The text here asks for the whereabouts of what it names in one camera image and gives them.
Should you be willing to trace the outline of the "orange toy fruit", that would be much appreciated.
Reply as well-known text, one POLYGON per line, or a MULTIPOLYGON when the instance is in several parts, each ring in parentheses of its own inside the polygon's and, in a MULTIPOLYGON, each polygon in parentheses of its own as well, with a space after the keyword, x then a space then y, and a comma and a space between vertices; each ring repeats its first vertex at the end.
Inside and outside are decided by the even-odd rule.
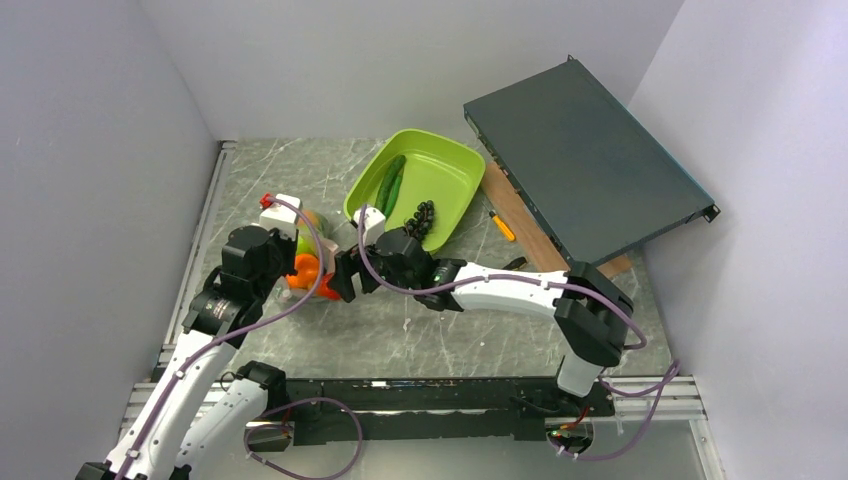
POLYGON ((296 273, 286 276, 286 282, 292 289, 308 291, 323 276, 319 259, 308 254, 296 256, 294 268, 296 273))

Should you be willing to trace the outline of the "green toy apple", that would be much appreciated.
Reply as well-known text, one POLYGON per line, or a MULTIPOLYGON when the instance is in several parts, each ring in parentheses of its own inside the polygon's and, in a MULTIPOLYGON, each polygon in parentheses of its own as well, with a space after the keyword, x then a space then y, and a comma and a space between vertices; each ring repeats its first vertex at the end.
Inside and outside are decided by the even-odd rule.
POLYGON ((309 230, 300 230, 297 239, 296 255, 308 254, 318 257, 320 247, 316 245, 315 238, 309 230))

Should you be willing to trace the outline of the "clear zip top bag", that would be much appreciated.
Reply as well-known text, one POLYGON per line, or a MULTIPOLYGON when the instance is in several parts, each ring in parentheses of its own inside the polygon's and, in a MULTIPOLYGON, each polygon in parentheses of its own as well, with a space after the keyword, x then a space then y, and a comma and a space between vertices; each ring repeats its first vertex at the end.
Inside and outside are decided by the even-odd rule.
POLYGON ((323 215, 312 210, 305 209, 303 213, 318 232, 320 242, 316 244, 308 226, 301 218, 298 218, 298 239, 294 261, 296 273, 281 277, 272 291, 272 298, 280 305, 302 298, 315 284, 318 284, 318 287, 313 299, 329 301, 341 299, 339 293, 329 286, 335 271, 333 261, 338 245, 325 235, 327 220, 323 215))

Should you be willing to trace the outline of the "red toy pepper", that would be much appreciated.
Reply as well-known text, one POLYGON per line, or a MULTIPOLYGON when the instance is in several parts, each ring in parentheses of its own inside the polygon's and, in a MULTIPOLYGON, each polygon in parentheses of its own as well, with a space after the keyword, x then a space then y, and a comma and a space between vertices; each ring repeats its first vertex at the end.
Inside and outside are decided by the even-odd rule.
POLYGON ((327 273, 321 278, 321 280, 318 284, 318 287, 316 289, 316 292, 315 292, 316 296, 319 296, 321 298, 331 300, 331 301, 341 300, 340 294, 332 288, 331 283, 332 283, 333 277, 334 277, 333 273, 327 273))

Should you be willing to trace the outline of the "green plastic tray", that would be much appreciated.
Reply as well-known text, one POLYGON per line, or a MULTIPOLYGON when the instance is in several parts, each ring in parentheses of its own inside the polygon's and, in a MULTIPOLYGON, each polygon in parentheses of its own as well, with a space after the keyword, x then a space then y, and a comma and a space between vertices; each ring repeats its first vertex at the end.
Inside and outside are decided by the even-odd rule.
POLYGON ((363 204, 376 200, 382 178, 399 155, 406 157, 397 204, 388 229, 404 224, 419 203, 434 202, 434 225, 423 248, 438 251, 450 238, 470 205, 485 171, 485 160, 472 148, 419 129, 395 133, 379 149, 348 192, 342 211, 351 220, 363 204))

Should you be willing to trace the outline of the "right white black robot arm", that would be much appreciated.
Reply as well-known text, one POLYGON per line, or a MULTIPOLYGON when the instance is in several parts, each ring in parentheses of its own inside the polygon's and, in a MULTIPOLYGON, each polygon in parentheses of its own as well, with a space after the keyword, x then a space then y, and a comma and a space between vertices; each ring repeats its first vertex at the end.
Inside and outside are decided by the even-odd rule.
POLYGON ((569 347, 550 391, 564 415, 588 404, 597 378, 619 365, 635 328, 631 298, 585 262, 567 271, 534 273, 436 259, 397 228, 372 244, 359 241, 338 252, 334 264, 328 286, 346 302, 383 286, 434 311, 496 310, 552 320, 569 347))

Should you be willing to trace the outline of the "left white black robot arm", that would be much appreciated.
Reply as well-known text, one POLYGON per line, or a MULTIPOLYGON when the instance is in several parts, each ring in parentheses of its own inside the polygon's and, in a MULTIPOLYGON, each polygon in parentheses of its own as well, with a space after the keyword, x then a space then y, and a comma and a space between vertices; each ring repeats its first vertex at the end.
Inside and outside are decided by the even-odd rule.
POLYGON ((186 444, 208 390, 263 314, 278 279, 294 273, 298 230, 248 225, 233 230, 221 262, 191 301, 171 361, 141 413, 101 462, 79 479, 187 479, 186 444))

